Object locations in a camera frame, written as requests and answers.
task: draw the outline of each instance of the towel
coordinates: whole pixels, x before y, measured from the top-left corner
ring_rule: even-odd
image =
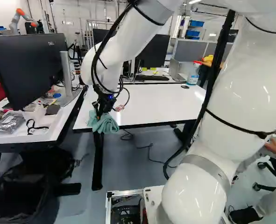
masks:
[[[100,120],[96,118],[95,110],[89,111],[88,126],[92,127],[93,132],[114,133],[119,131],[117,122],[109,113],[103,113]]]

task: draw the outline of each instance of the chair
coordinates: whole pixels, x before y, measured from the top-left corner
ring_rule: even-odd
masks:
[[[269,169],[269,171],[276,177],[276,159],[270,158],[269,161],[272,163],[274,168],[272,168],[267,162],[259,162],[259,163],[257,163],[257,166],[259,169],[265,169],[265,168]],[[268,191],[274,191],[276,189],[276,187],[264,186],[264,185],[258,184],[257,182],[255,182],[253,184],[252,188],[255,191],[259,191],[261,189],[268,190]]]

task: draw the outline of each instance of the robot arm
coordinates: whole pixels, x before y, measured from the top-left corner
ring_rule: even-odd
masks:
[[[269,138],[261,139],[241,129],[266,133],[276,129],[276,0],[223,1],[247,19],[214,84],[207,107],[210,113],[202,118],[198,138],[163,189],[161,207],[166,216],[158,212],[158,224],[218,223],[239,163]],[[165,9],[157,10],[157,3]],[[166,21],[168,10],[176,10],[181,3],[145,0],[141,6],[147,5],[146,15],[156,14],[158,21]],[[107,69],[97,64],[106,88],[117,89],[122,63],[138,55],[159,28],[135,9],[128,12],[117,35],[100,55]],[[91,49],[83,61],[82,79],[86,84],[92,84],[94,55]]]
[[[103,85],[115,91],[124,61],[135,58],[161,29],[162,26],[178,9],[183,0],[141,0],[137,7],[156,24],[149,21],[135,8],[129,10],[116,36],[112,37],[100,55],[102,63],[97,63],[97,74]],[[81,67],[81,77],[84,83],[91,85],[91,64],[95,49],[86,54]]]
[[[33,20],[28,14],[25,14],[25,12],[22,9],[17,8],[16,13],[15,13],[14,17],[11,20],[11,24],[9,25],[9,28],[10,28],[11,32],[13,33],[13,35],[18,35],[19,34],[18,31],[17,31],[17,24],[18,24],[21,16],[26,21],[32,21],[31,26],[33,26],[33,27],[38,26],[38,23],[35,20]]]

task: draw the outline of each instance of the backpack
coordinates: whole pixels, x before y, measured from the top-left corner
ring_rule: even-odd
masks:
[[[54,223],[56,188],[71,177],[75,160],[58,147],[20,154],[23,162],[0,177],[0,224]]]

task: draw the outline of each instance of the ceiling light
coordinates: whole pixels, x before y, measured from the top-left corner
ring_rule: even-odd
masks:
[[[202,0],[192,0],[192,1],[189,2],[189,4],[194,4],[194,3],[197,3],[197,2],[200,2],[200,1],[202,1]]]

